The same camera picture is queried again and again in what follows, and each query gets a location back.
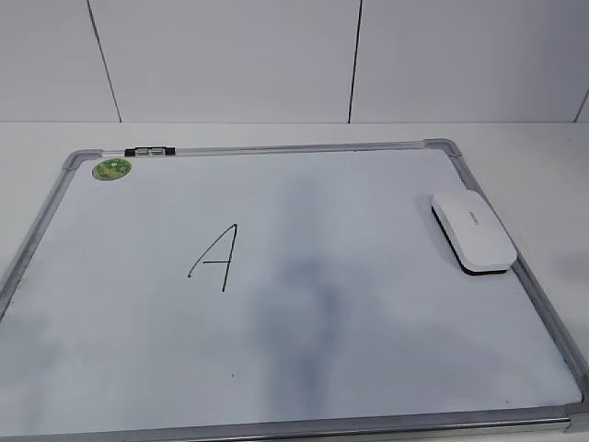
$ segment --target round magnet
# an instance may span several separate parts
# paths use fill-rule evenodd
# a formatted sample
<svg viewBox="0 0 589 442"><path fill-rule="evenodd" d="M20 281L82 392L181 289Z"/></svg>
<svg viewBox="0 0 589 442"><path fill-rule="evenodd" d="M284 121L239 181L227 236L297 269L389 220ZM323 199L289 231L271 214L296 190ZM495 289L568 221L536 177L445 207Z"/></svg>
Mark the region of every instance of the round magnet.
<svg viewBox="0 0 589 442"><path fill-rule="evenodd" d="M92 170L92 176L97 180L118 180L131 171L131 163L126 159L112 158L98 163Z"/></svg>

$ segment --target white table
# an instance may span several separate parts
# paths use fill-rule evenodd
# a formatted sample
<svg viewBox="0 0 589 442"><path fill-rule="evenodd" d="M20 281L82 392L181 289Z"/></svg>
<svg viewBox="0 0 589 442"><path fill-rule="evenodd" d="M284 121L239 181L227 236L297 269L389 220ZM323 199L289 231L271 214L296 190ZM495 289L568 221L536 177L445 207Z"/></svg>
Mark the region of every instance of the white table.
<svg viewBox="0 0 589 442"><path fill-rule="evenodd" d="M440 137L452 139L462 150L574 340L589 357L589 124L2 123L0 272L17 252L65 157L73 150ZM549 433L477 440L573 442L587 437Z"/></svg>

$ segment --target white wall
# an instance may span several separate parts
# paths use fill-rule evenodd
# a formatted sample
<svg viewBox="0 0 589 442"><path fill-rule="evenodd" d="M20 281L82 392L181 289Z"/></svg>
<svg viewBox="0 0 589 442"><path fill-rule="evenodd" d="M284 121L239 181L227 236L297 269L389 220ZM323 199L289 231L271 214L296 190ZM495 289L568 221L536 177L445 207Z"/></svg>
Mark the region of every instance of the white wall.
<svg viewBox="0 0 589 442"><path fill-rule="evenodd" d="M84 0L0 2L0 121L117 122Z"/></svg>
<svg viewBox="0 0 589 442"><path fill-rule="evenodd" d="M587 0L364 0L353 122L572 122Z"/></svg>
<svg viewBox="0 0 589 442"><path fill-rule="evenodd" d="M93 0L126 122L347 122L359 0Z"/></svg>
<svg viewBox="0 0 589 442"><path fill-rule="evenodd" d="M348 121L361 0L90 2L124 122ZM589 0L362 6L352 122L580 112ZM0 0L0 122L118 119L87 0Z"/></svg>

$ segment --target whiteboard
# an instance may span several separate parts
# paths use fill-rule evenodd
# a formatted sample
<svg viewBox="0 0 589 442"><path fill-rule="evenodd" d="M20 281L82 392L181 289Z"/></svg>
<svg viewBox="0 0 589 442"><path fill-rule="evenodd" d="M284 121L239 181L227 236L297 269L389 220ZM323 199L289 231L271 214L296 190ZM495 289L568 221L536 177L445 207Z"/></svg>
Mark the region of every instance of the whiteboard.
<svg viewBox="0 0 589 442"><path fill-rule="evenodd" d="M444 152L128 159L81 164L0 322L0 436L581 400L516 275L460 270Z"/></svg>

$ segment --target white eraser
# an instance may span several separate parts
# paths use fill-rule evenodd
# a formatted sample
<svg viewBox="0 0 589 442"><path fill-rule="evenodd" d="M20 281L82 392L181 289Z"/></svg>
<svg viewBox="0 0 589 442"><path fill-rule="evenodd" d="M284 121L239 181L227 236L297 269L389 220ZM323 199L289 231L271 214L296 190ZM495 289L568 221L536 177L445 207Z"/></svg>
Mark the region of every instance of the white eraser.
<svg viewBox="0 0 589 442"><path fill-rule="evenodd" d="M478 193L437 192L432 209L467 273L500 273L515 262L514 244Z"/></svg>

